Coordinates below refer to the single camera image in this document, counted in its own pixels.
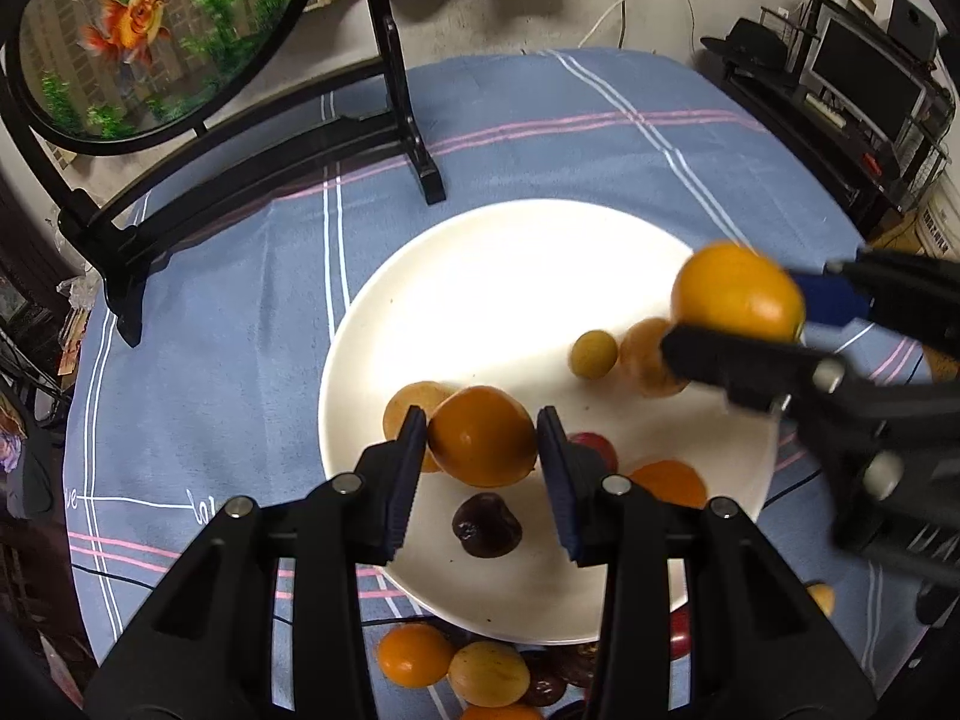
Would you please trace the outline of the large orange mandarin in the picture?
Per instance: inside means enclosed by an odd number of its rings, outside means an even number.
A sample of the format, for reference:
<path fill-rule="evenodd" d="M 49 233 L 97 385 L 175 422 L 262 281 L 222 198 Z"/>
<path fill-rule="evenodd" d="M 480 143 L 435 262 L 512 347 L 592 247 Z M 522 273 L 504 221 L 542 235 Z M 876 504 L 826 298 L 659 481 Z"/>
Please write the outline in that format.
<path fill-rule="evenodd" d="M 697 470 L 686 465 L 685 461 L 673 458 L 651 461 L 635 468 L 628 473 L 628 477 L 667 504 L 703 509 L 708 502 L 706 483 Z"/>

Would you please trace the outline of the yellow-orange fruit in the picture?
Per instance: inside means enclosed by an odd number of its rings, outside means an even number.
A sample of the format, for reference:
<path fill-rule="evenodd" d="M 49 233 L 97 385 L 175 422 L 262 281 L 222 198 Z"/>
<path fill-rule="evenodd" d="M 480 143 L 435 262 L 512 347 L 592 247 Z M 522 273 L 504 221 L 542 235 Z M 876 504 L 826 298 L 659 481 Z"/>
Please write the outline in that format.
<path fill-rule="evenodd" d="M 797 343 L 805 301 L 788 271 L 745 245 L 715 242 L 688 257 L 670 294 L 675 323 Z"/>

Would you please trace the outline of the small orange fruit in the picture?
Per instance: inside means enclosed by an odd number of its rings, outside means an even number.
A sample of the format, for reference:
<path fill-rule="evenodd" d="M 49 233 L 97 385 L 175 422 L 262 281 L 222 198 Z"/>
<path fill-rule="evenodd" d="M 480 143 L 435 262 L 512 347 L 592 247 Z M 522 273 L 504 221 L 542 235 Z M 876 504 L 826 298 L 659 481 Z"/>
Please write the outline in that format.
<path fill-rule="evenodd" d="M 428 447 L 444 473 L 478 489 L 506 488 L 537 463 L 534 422 L 516 398 L 477 385 L 446 398 L 428 422 Z"/>

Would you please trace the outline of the small green-yellow fruit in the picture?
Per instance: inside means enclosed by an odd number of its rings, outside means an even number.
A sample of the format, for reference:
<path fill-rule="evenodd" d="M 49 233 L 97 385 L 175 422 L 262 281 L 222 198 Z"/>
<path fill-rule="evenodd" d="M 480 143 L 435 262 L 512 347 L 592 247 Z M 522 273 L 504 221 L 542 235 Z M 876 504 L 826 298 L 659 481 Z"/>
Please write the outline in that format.
<path fill-rule="evenodd" d="M 599 380 L 612 371 L 619 360 L 617 339 L 605 330 L 589 330 L 571 346 L 569 370 L 584 380 Z"/>

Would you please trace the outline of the small red fruit on plate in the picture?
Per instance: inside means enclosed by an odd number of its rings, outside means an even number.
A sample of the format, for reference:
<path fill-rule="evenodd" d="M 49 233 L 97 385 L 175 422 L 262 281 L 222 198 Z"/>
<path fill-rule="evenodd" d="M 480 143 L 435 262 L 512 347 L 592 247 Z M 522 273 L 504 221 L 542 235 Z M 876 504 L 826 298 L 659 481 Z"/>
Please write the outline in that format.
<path fill-rule="evenodd" d="M 607 437 L 602 436 L 602 434 L 584 431 L 584 433 L 569 434 L 568 439 L 571 440 L 573 444 L 582 445 L 590 450 L 594 450 L 604 461 L 605 471 L 607 473 L 617 473 L 619 471 L 619 454 L 617 454 L 617 450 L 615 450 L 612 442 L 610 442 Z"/>

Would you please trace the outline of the dark cherry on plate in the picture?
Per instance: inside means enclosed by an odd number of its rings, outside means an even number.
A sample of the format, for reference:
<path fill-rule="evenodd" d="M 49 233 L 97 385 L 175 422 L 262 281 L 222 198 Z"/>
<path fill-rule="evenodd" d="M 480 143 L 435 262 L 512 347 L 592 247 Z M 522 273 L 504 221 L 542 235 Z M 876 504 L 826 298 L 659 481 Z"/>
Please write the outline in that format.
<path fill-rule="evenodd" d="M 496 559 L 516 550 L 523 541 L 523 525 L 505 500 L 494 493 L 469 497 L 455 511 L 452 533 L 467 554 Z"/>

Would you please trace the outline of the tan striped fruit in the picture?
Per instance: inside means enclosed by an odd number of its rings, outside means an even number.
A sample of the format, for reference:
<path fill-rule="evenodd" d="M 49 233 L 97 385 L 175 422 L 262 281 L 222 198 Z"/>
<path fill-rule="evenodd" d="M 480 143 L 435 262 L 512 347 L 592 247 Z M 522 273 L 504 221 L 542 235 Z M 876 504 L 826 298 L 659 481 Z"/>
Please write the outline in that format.
<path fill-rule="evenodd" d="M 822 611 L 825 616 L 832 617 L 836 606 L 836 595 L 832 585 L 828 585 L 828 583 L 825 582 L 811 582 L 807 583 L 805 588 L 807 592 L 809 592 L 809 595 L 811 595 L 812 600 L 817 603 L 820 611 Z"/>

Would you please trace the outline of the pale peach fruit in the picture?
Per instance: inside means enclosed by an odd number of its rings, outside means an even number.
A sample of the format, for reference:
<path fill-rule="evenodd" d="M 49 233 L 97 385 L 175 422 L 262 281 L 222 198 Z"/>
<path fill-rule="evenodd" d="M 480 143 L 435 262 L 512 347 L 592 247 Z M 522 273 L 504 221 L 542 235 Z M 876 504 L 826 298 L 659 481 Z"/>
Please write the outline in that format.
<path fill-rule="evenodd" d="M 619 364 L 643 397 L 672 397 L 688 385 L 662 357 L 661 341 L 670 328 L 669 320 L 649 317 L 628 328 L 620 341 Z"/>

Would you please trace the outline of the dark red cherry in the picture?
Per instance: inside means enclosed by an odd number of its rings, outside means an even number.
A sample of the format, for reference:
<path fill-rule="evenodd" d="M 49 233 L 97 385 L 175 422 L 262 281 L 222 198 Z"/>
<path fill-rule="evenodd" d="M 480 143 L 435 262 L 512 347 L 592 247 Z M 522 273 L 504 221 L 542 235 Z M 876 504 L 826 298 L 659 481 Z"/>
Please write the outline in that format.
<path fill-rule="evenodd" d="M 546 650 L 524 650 L 523 660 L 529 672 L 529 685 L 519 702 L 537 709 L 558 704 L 565 697 L 568 683 L 558 673 L 555 656 Z"/>

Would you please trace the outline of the blue striped tablecloth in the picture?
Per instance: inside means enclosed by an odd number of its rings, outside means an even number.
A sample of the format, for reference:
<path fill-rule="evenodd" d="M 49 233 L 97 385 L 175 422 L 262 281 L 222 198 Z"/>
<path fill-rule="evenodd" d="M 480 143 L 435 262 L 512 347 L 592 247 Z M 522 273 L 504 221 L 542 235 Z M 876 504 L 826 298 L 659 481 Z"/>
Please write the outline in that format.
<path fill-rule="evenodd" d="M 693 385 L 647 398 L 571 374 L 589 330 L 667 316 L 683 262 L 732 242 L 793 270 L 861 232 L 817 179 L 703 76 L 642 52 L 466 57 L 417 68 L 413 109 L 443 177 L 407 160 L 326 167 L 259 193 L 161 263 L 142 336 L 96 305 L 68 418 L 64 496 L 96 656 L 229 499 L 297 500 L 382 439 L 400 388 L 489 385 L 570 433 L 658 458 L 732 497 L 802 580 L 875 689 L 923 637 L 919 585 L 838 551 L 827 480 L 796 429 Z"/>

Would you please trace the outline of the black shelf rack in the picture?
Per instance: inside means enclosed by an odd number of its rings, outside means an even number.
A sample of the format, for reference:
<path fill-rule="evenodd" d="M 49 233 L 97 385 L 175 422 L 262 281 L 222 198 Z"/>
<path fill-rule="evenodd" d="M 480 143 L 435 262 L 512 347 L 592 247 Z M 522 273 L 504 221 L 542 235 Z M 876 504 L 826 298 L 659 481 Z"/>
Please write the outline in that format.
<path fill-rule="evenodd" d="M 805 78 L 805 60 L 822 13 L 836 13 L 889 50 L 928 83 L 929 101 L 889 143 L 858 121 L 826 89 Z M 721 62 L 721 86 L 817 177 L 867 239 L 900 223 L 949 164 L 947 133 L 957 119 L 957 94 L 867 13 L 836 0 L 807 0 L 794 20 L 764 8 L 739 18 L 726 36 L 701 39 Z"/>

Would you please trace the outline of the pale yellow round fruit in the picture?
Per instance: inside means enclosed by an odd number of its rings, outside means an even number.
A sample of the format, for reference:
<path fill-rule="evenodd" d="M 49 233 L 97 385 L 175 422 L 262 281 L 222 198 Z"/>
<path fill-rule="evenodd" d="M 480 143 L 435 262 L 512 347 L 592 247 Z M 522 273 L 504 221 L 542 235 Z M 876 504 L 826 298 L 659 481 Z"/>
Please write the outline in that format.
<path fill-rule="evenodd" d="M 480 640 L 452 657 L 448 681 L 467 704 L 501 709 L 516 704 L 526 694 L 530 671 L 517 650 L 500 642 Z"/>

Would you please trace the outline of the computer monitor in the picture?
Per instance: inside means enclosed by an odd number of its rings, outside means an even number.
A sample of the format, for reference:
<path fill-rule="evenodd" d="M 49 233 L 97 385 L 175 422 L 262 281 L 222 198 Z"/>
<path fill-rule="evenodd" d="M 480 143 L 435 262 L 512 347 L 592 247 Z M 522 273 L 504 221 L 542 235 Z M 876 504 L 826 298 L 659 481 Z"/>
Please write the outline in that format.
<path fill-rule="evenodd" d="M 931 93 L 918 71 L 836 13 L 818 17 L 804 76 L 885 142 L 900 142 Z"/>

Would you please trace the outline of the orange tangerine on cloth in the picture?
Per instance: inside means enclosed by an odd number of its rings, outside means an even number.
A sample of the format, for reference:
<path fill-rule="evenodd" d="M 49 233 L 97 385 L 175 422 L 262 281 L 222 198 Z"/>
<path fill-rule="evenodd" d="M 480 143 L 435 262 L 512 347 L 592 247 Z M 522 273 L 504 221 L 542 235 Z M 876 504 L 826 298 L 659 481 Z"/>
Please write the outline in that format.
<path fill-rule="evenodd" d="M 468 706 L 460 720 L 544 720 L 544 716 L 531 706 L 511 704 L 506 707 Z"/>

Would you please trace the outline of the white round plate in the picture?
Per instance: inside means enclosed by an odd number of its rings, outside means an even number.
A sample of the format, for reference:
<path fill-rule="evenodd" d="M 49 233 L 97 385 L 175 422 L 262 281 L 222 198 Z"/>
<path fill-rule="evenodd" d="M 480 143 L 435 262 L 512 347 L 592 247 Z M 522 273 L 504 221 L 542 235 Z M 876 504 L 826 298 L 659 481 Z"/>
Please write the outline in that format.
<path fill-rule="evenodd" d="M 555 408 L 570 433 L 602 434 L 622 470 L 685 461 L 715 496 L 757 515 L 770 489 L 778 426 L 701 385 L 647 398 L 620 374 L 597 382 L 569 370 L 589 330 L 625 333 L 665 316 L 686 243 L 623 211 L 573 200 L 497 203 L 443 221 L 397 250 L 353 299 L 325 361 L 319 449 L 329 475 L 348 472 L 382 439 L 400 388 L 422 380 L 489 385 L 529 413 Z M 430 473 L 416 488 L 387 577 L 456 626 L 517 644 L 582 644 L 601 627 L 605 574 L 569 561 L 540 475 L 503 497 L 523 525 L 496 559 L 452 533 L 469 488 Z"/>

